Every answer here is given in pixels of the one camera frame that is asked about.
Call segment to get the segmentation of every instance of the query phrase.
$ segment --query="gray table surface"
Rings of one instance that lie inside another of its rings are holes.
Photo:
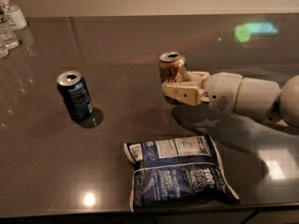
[[[278,33],[240,43],[234,29],[247,22],[272,22]],[[240,197],[234,208],[299,201],[296,133],[200,105],[167,104],[157,66],[160,54],[179,50],[189,70],[283,85],[299,74],[299,15],[31,18],[29,24],[17,32],[21,45],[0,60],[0,217],[130,212],[134,169],[122,144],[203,133],[219,143],[225,176]],[[94,127],[66,113],[56,78],[67,70],[87,80]],[[93,206],[84,204],[86,193],[94,194]],[[210,208],[233,207],[176,204],[181,211]]]

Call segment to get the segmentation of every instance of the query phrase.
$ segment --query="countertop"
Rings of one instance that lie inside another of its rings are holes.
[[[252,31],[249,41],[238,40],[236,27],[254,22],[277,32]],[[170,105],[158,62],[178,50],[190,71],[282,86],[299,74],[298,24],[297,14],[30,18],[16,32],[21,44],[0,60],[0,217],[130,213],[134,168],[123,143],[203,133],[218,143],[240,204],[186,201],[150,211],[296,205],[299,132],[201,105]],[[67,70],[87,81],[91,122],[68,117],[56,88]],[[83,202],[88,193],[91,206]]]

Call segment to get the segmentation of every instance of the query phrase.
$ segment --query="brown can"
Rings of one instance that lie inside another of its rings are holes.
[[[182,82],[187,73],[187,62],[181,52],[169,51],[160,56],[159,71],[161,82]],[[165,96],[165,100],[172,105],[181,104],[177,100]]]

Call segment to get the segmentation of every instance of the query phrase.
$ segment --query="bottle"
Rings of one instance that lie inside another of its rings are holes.
[[[19,46],[19,40],[12,31],[2,8],[0,8],[0,37],[8,49],[14,49]]]
[[[8,55],[8,49],[3,39],[0,36],[0,58]]]
[[[12,30],[17,31],[27,26],[27,21],[18,5],[10,2],[9,0],[0,0],[0,4],[6,13]]]

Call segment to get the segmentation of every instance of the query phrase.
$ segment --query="can lid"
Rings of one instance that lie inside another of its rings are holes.
[[[164,63],[171,63],[182,58],[183,54],[179,51],[169,51],[160,56],[160,61]]]
[[[57,78],[57,83],[61,86],[73,86],[82,78],[78,71],[66,71],[60,74]]]

